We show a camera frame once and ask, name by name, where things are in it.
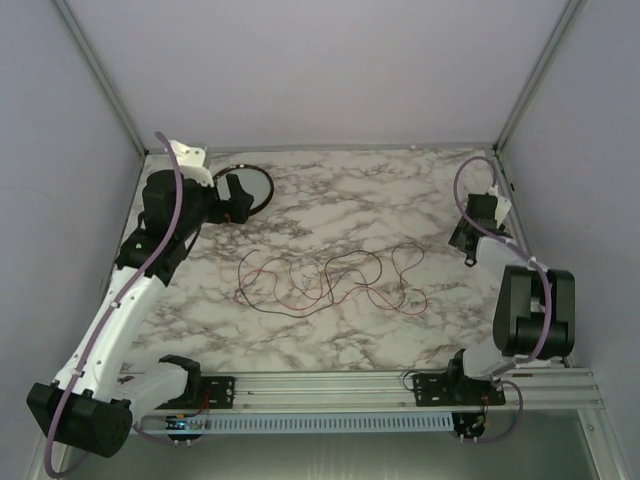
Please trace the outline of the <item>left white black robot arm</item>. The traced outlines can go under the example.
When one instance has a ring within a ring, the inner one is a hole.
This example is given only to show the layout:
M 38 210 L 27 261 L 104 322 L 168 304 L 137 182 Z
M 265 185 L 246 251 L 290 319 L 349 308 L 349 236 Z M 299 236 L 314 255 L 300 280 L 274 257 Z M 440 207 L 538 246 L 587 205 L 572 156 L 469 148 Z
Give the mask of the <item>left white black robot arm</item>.
M 137 226 L 115 261 L 111 284 L 77 350 L 50 384 L 36 383 L 27 405 L 55 442 L 110 458 L 131 427 L 163 405 L 195 408 L 203 397 L 200 365 L 162 357 L 148 372 L 121 381 L 124 357 L 156 300 L 187 258 L 201 227 L 245 223 L 253 196 L 235 174 L 225 197 L 173 170 L 151 174 L 142 190 Z

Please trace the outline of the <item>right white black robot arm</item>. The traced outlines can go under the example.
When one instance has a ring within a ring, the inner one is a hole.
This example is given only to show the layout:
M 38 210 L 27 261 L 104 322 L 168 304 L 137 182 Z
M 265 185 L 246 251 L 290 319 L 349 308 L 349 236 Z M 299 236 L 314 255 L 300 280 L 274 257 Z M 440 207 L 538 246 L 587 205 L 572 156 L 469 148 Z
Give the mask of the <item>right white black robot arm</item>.
M 575 277 L 521 250 L 503 225 L 509 208 L 495 193 L 470 194 L 449 239 L 467 267 L 481 265 L 500 281 L 492 333 L 449 361 L 453 381 L 488 381 L 527 364 L 545 366 L 575 344 Z

